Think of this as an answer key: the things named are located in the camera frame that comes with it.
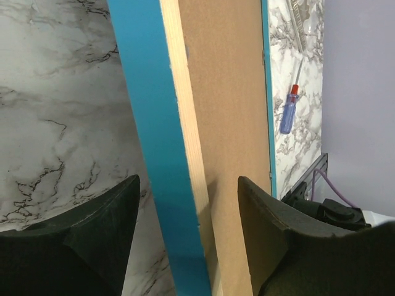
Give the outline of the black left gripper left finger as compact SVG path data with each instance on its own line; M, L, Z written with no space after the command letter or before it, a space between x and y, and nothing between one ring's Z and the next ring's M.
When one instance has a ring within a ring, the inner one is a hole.
M1 295L121 295L139 201L133 175L60 215L1 232Z

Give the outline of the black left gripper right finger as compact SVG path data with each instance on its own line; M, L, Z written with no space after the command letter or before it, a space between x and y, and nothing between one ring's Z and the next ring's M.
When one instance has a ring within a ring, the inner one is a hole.
M393 295L394 223L349 231L273 198L245 176L238 203L254 295Z

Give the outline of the blue red screwdriver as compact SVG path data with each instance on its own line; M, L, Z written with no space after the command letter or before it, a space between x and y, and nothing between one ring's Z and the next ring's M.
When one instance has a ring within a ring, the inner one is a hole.
M296 104L299 100L299 78L302 70L303 60L300 61L296 72L295 82L286 98L286 104L283 110L283 116L280 124L280 133L289 134L293 127L294 116L296 113Z

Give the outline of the blue picture frame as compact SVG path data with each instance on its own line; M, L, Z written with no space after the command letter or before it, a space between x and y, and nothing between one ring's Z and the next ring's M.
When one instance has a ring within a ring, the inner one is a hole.
M109 1L108 5L176 292L224 295L179 3ZM264 2L260 3L271 188L249 179L275 194L267 15Z

